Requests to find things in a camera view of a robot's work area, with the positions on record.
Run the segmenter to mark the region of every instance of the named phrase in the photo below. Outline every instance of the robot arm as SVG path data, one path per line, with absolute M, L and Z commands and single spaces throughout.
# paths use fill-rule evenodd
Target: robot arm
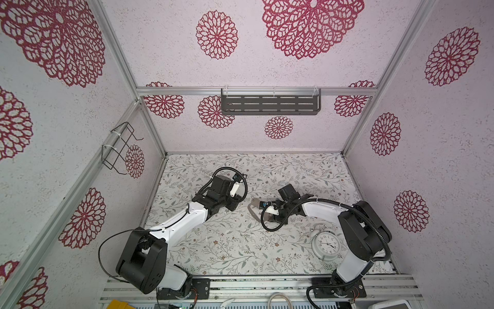
M 221 170 L 234 171 L 233 179 L 216 176 Z M 240 183 L 245 186 L 243 197 L 236 194 Z M 117 273 L 144 294 L 160 287 L 186 296 L 192 275 L 178 266 L 166 265 L 168 246 L 175 246 L 187 232 L 217 214 L 220 208 L 234 211 L 246 194 L 244 175 L 230 167 L 218 169 L 184 210 L 149 230 L 138 228 L 130 234 L 117 263 Z
M 381 234 L 387 242 L 391 240 L 390 231 L 367 202 L 359 201 L 353 207 L 372 220 L 381 230 Z M 319 201 L 304 203 L 302 209 L 307 216 L 317 217 L 336 224 L 339 222 L 350 249 L 343 262 L 336 269 L 336 274 L 341 281 L 349 282 L 359 274 L 363 275 L 372 267 L 373 263 L 370 264 L 369 262 L 377 252 L 382 250 L 383 246 L 376 234 L 368 226 L 362 226 L 353 213 L 341 206 Z
M 265 208 L 261 223 L 266 230 L 278 230 L 288 222 L 291 215 L 317 217 L 341 226 L 350 250 L 331 277 L 332 285 L 343 286 L 334 288 L 337 295 L 345 296 L 352 288 L 352 285 L 344 287 L 345 283 L 363 276 L 372 267 L 374 260 L 383 260 L 374 257 L 377 252 L 385 247 L 389 252 L 387 243 L 391 241 L 391 233 L 367 202 L 359 201 L 350 207 L 331 200 L 311 198 L 310 194 L 300 196 L 291 184 L 278 192 L 283 201 L 259 204 L 260 208 Z M 265 213 L 271 214 L 271 221 L 279 222 L 280 225 L 274 229 L 267 228 L 263 221 Z

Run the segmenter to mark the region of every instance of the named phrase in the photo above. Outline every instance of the alarm clock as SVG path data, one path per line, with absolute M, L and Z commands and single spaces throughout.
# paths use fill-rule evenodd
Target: alarm clock
M 314 254 L 323 261 L 334 260 L 341 250 L 341 244 L 337 236 L 329 230 L 313 230 L 312 250 Z

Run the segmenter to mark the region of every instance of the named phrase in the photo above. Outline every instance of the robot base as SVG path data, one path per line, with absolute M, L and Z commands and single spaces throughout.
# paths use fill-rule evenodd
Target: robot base
M 192 279 L 191 288 L 196 288 L 198 291 L 197 299 L 208 299 L 209 298 L 209 284 L 211 280 L 209 279 Z M 158 290 L 156 295 L 158 300 L 167 301 L 167 300 L 177 300 L 177 299 L 194 299 L 196 298 L 196 293 L 191 290 L 191 292 L 183 297 L 182 291 L 172 290 L 172 289 L 161 289 Z
M 312 278 L 312 285 L 329 285 L 333 284 L 330 282 L 330 278 Z M 357 281 L 354 285 L 349 285 L 344 288 L 323 288 L 314 289 L 314 296 L 316 298 L 343 298 L 343 297 L 367 297 L 366 290 L 362 284 L 362 280 Z

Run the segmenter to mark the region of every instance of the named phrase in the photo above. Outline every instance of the red mandala print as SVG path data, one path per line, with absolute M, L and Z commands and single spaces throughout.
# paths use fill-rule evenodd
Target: red mandala print
M 40 267 L 36 277 L 31 280 L 27 290 L 17 302 L 17 309 L 39 309 L 44 304 L 44 297 L 48 292 L 48 276 L 44 273 L 44 267 Z
M 24 151 L 33 136 L 32 127 L 24 104 L 0 87 L 0 161 Z
M 10 274 L 14 272 L 17 265 L 19 265 L 18 261 L 8 261 L 0 266 L 0 289 L 10 277 Z
M 171 87 L 161 82 L 152 82 L 146 86 Z M 180 116 L 184 111 L 184 100 L 181 95 L 152 95 L 143 98 L 149 110 L 163 118 L 175 118 Z
M 400 133 L 398 117 L 391 113 L 382 114 L 376 119 L 370 131 L 372 149 L 380 156 L 390 154 L 398 146 Z
M 410 232 L 420 232 L 429 223 L 429 208 L 417 192 L 401 192 L 396 197 L 394 209 L 396 220 Z
M 103 38 L 85 0 L 0 0 L 1 28 L 26 59 L 68 86 L 96 83 Z
M 447 85 L 466 73 L 479 52 L 479 34 L 463 27 L 448 33 L 432 49 L 425 64 L 425 77 L 434 86 Z
M 266 35 L 286 56 L 314 58 L 353 28 L 364 0 L 262 0 Z
M 217 95 L 205 97 L 200 103 L 197 112 L 206 125 L 211 128 L 224 128 L 229 126 L 235 116 L 226 116 L 221 112 L 221 98 Z
M 375 84 L 369 81 L 358 81 L 350 84 L 350 87 L 374 87 Z M 352 117 L 360 114 L 364 105 L 369 99 L 365 95 L 340 95 L 334 102 L 334 110 L 337 114 L 345 117 Z
M 144 171 L 144 154 L 137 145 L 132 145 L 125 155 L 125 167 L 132 178 L 139 178 Z
M 58 237 L 64 247 L 82 248 L 101 231 L 106 216 L 105 199 L 96 188 L 91 188 L 81 201 L 76 212 L 70 218 Z
M 264 127 L 264 132 L 272 139 L 281 139 L 287 137 L 292 129 L 293 123 L 289 118 L 276 116 L 268 120 Z
M 209 11 L 196 27 L 197 43 L 213 59 L 224 59 L 232 54 L 239 40 L 232 19 L 223 12 Z

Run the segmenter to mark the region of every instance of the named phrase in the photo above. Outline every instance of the zip tie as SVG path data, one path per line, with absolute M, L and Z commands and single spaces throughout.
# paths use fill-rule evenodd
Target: zip tie
M 115 147 L 113 147 L 112 145 L 107 145 L 107 144 L 104 144 L 103 146 L 108 146 L 108 147 L 111 147 L 113 148 L 115 151 L 117 151 L 117 149 Z

